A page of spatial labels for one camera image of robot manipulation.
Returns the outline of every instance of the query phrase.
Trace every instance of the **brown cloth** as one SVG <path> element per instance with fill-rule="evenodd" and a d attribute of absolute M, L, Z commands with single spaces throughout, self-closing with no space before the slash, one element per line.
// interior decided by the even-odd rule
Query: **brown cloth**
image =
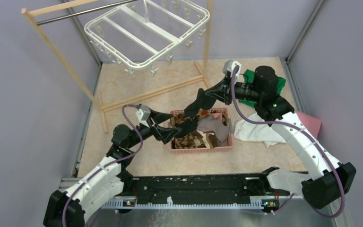
<path fill-rule="evenodd" d="M 211 116 L 211 114 L 213 113 L 216 113 L 216 111 L 213 110 L 209 112 L 207 110 L 200 109 L 198 114 L 193 118 L 197 118 L 198 120 L 203 120 Z M 177 116 L 171 118 L 171 125 L 173 127 L 177 127 L 179 124 L 183 123 L 184 121 L 192 119 L 190 117 L 183 118 L 182 116 L 183 114 L 180 113 Z M 219 120 L 217 121 L 220 124 L 222 124 L 224 127 L 226 127 L 227 120 L 226 120 L 226 115 L 224 113 L 222 113 L 222 122 L 220 122 Z M 193 132 L 189 133 L 184 137 L 174 139 L 173 141 L 173 147 L 176 149 L 206 148 L 208 146 L 209 148 L 215 148 L 220 145 L 225 145 L 225 142 L 224 141 L 220 142 L 216 135 L 214 136 L 210 133 L 201 135 L 196 130 L 194 130 Z"/>

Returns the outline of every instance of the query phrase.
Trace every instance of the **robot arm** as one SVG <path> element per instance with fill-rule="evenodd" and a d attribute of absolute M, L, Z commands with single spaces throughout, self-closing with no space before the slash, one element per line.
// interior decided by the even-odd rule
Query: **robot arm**
<path fill-rule="evenodd" d="M 159 113 L 148 106 L 138 105 L 136 115 L 140 121 L 140 125 L 136 128 L 143 140 L 154 136 L 166 144 L 181 132 L 181 128 L 159 126 L 160 123 L 173 117 L 172 114 Z M 62 226 L 62 213 L 67 201 L 69 201 L 65 217 L 67 226 L 84 226 L 85 221 L 110 198 L 122 193 L 123 190 L 133 190 L 129 188 L 133 176 L 126 170 L 132 157 L 127 159 L 125 157 L 133 153 L 129 148 L 140 143 L 140 138 L 136 131 L 121 124 L 113 130 L 112 143 L 102 161 L 83 179 L 66 191 L 57 190 L 50 196 L 43 221 L 44 226 Z"/>
<path fill-rule="evenodd" d="M 255 101 L 257 114 L 266 122 L 251 123 L 269 124 L 292 147 L 308 170 L 308 174 L 273 170 L 267 176 L 270 187 L 302 195 L 310 205 L 321 209 L 341 196 L 337 179 L 332 173 L 336 170 L 344 193 L 347 193 L 356 169 L 351 163 L 343 165 L 328 153 L 305 128 L 294 112 L 294 108 L 277 94 L 278 77 L 275 71 L 269 66 L 259 66 L 255 69 L 252 84 L 241 83 L 236 82 L 240 66 L 236 61 L 227 61 L 224 65 L 225 77 L 222 81 L 208 90 L 201 91 L 202 95 L 186 108 L 185 116 L 195 115 L 200 108 L 212 107 L 201 105 L 202 103 L 213 105 L 218 100 L 229 105 L 232 103 L 232 96 L 236 99 Z M 325 153 L 328 160 L 322 157 L 319 149 Z"/>

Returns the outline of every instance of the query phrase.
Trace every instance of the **wooden drying rack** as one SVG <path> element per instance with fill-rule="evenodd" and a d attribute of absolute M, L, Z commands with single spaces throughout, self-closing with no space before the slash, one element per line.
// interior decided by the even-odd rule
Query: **wooden drying rack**
<path fill-rule="evenodd" d="M 105 133 L 108 133 L 108 126 L 107 126 L 107 122 L 106 122 L 105 113 L 107 113 L 109 111 L 118 109 L 125 104 L 137 103 L 142 100 L 149 99 L 149 98 L 161 95 L 161 94 L 165 94 L 170 91 L 174 91 L 176 89 L 186 87 L 186 86 L 189 86 L 189 85 L 201 82 L 201 81 L 203 81 L 205 83 L 205 86 L 207 88 L 210 87 L 210 84 L 207 79 L 207 66 L 208 66 L 208 55 L 209 55 L 209 38 L 210 38 L 210 34 L 211 34 L 211 18 L 212 18 L 211 14 L 212 14 L 213 0 L 207 0 L 207 10 L 209 11 L 210 17 L 209 17 L 209 21 L 206 24 L 203 68 L 200 67 L 198 62 L 196 62 L 196 61 L 194 62 L 194 65 L 197 68 L 199 76 L 190 78 L 183 82 L 171 84 L 171 85 L 159 88 L 157 90 L 146 92 L 141 95 L 134 96 L 134 97 L 131 97 L 131 98 L 119 101 L 119 102 L 104 105 L 102 102 L 101 93 L 99 91 L 97 92 L 98 99 L 94 97 L 94 95 L 91 93 L 91 91 L 88 90 L 88 88 L 85 86 L 84 82 L 80 79 L 80 76 L 76 73 L 76 71 L 72 68 L 72 66 L 69 64 L 69 62 L 63 56 L 63 54 L 59 51 L 59 49 L 55 46 L 55 44 L 53 44 L 52 40 L 50 40 L 48 35 L 41 28 L 41 26 L 38 25 L 37 21 L 35 20 L 36 16 L 56 12 L 56 11 L 63 10 L 63 9 L 68 9 L 71 7 L 84 5 L 87 3 L 94 2 L 94 1 L 98 1 L 98 0 L 73 0 L 70 2 L 66 2 L 66 3 L 62 3 L 62 4 L 42 8 L 42 9 L 36 9 L 33 11 L 28 11 L 26 8 L 23 8 L 21 10 L 21 13 L 27 19 L 27 21 L 31 24 L 31 26 L 37 31 L 39 36 L 46 42 L 46 44 L 49 46 L 49 48 L 52 50 L 52 52 L 56 55 L 56 57 L 62 62 L 63 66 L 70 73 L 70 75 L 73 77 L 73 79 L 78 83 L 80 88 L 84 91 L 84 93 L 88 96 L 88 98 L 91 99 L 94 106 L 96 108 L 98 108 L 99 111 L 101 111 L 101 118 L 102 118 L 102 123 L 104 126 Z"/>

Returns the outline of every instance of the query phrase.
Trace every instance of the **pink basket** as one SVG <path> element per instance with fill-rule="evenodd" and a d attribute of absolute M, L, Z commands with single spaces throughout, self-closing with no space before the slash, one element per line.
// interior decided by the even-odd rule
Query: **pink basket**
<path fill-rule="evenodd" d="M 202 153 L 202 152 L 218 152 L 218 151 L 229 151 L 232 147 L 234 147 L 234 134 L 233 134 L 233 126 L 232 126 L 232 120 L 229 118 L 229 110 L 227 108 L 212 108 L 208 110 L 216 111 L 216 113 L 223 113 L 226 114 L 227 118 L 227 126 L 230 128 L 230 134 L 227 137 L 227 145 L 226 147 L 217 147 L 217 148 L 187 148 L 187 149 L 175 149 L 172 148 L 172 143 L 170 143 L 170 150 L 174 154 L 191 154 L 191 153 Z M 173 116 L 176 116 L 178 114 L 183 114 L 184 110 L 172 110 L 170 111 Z"/>

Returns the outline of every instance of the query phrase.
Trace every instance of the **beige floor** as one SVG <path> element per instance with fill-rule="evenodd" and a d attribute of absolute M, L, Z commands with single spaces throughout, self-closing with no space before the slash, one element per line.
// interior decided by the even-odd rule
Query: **beige floor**
<path fill-rule="evenodd" d="M 222 68 L 226 60 L 228 59 L 209 60 L 208 79 L 211 85 L 219 82 L 224 76 L 222 74 Z M 278 76 L 285 77 L 279 58 L 236 60 L 242 64 L 244 70 L 254 70 L 257 66 L 268 65 L 275 69 Z M 135 96 L 199 75 L 193 62 L 174 61 L 170 66 L 167 66 L 166 62 L 158 62 L 156 63 L 156 67 L 159 70 L 155 76 L 151 76 L 149 70 L 144 70 L 137 72 L 135 77 L 126 73 L 122 66 L 118 66 L 117 64 L 104 64 L 98 90 L 102 92 L 105 105 L 120 101 L 130 96 Z M 148 105 L 153 110 L 164 113 L 168 113 L 174 109 L 184 109 L 195 100 L 197 90 L 204 86 L 204 83 L 200 82 L 142 101 L 142 103 Z M 295 106 L 288 84 L 282 90 L 281 95 Z M 219 102 L 215 104 L 215 107 L 224 106 L 224 104 Z M 240 104 L 239 107 L 246 115 L 255 113 L 254 109 L 249 106 Z M 234 125 L 240 117 L 233 105 L 228 106 L 228 108 L 231 112 Z M 134 124 L 137 124 L 138 121 L 136 120 L 134 112 L 135 109 L 129 108 L 126 114 Z M 78 174 L 79 177 L 83 177 L 91 171 L 106 154 L 111 146 L 111 132 L 113 128 L 118 124 L 127 124 L 121 115 L 120 109 L 107 113 L 106 118 L 110 131 L 109 134 L 105 134 L 103 131 L 100 112 L 95 108 L 92 110 Z M 290 171 L 304 170 L 302 162 L 287 144 L 277 144 L 266 148 L 262 142 L 243 142 L 236 140 L 235 147 L 229 152 L 176 155 L 169 151 L 169 144 L 164 145 L 154 138 L 149 138 L 144 141 L 143 149 L 134 157 L 134 160 L 127 169 L 134 176 L 148 176 L 252 173 L 263 171 L 270 166 L 278 166 Z"/>

